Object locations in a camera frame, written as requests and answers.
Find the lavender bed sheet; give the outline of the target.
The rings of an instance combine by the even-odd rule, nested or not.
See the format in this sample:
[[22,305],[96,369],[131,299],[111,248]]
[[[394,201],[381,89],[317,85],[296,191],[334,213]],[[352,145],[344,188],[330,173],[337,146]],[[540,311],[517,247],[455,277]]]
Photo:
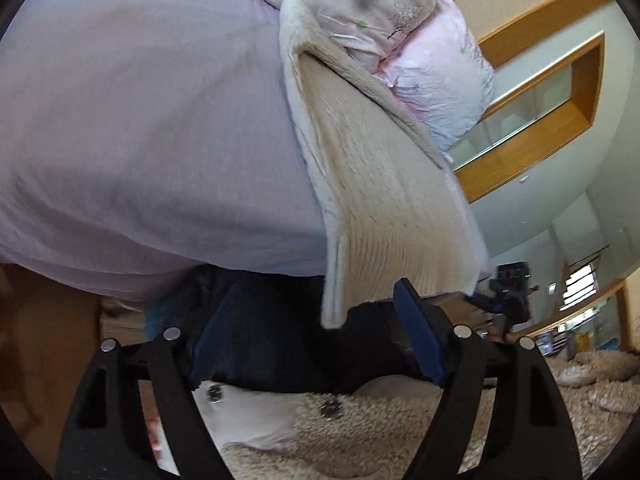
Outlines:
[[1,41],[1,258],[163,295],[202,263],[320,275],[326,229],[262,0],[25,0]]

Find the fuzzy beige jacket with snaps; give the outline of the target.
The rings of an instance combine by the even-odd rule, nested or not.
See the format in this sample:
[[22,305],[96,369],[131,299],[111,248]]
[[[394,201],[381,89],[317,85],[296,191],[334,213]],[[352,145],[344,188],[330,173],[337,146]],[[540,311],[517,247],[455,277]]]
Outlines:
[[[589,478],[639,407],[639,359],[580,352],[548,359]],[[202,382],[193,397],[237,479],[399,479],[435,416],[442,390],[405,376],[372,380],[349,396],[251,392]]]

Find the pink floral pillow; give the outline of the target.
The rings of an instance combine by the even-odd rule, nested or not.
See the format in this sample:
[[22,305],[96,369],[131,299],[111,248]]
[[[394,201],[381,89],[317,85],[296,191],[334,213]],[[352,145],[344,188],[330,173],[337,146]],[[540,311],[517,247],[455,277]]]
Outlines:
[[494,94],[494,69],[454,0],[434,12],[375,73],[446,153],[480,121]]

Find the beige cable knit sweater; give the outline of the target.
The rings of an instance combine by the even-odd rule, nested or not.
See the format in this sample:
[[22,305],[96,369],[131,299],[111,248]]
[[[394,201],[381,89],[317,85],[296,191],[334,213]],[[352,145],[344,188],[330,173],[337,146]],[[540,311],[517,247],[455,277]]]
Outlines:
[[326,227],[321,323],[390,298],[472,292],[488,263],[469,202],[431,133],[320,27],[303,0],[280,9],[286,96]]

